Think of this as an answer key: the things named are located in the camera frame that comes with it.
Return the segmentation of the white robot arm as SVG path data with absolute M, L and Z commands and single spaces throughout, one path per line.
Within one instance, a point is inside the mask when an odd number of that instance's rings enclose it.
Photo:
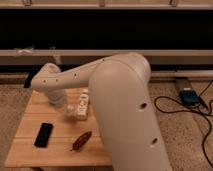
M 114 171 L 172 171 L 149 96 L 151 68 L 138 53 L 105 57 L 60 71 L 45 64 L 33 77 L 38 92 L 86 87 Z

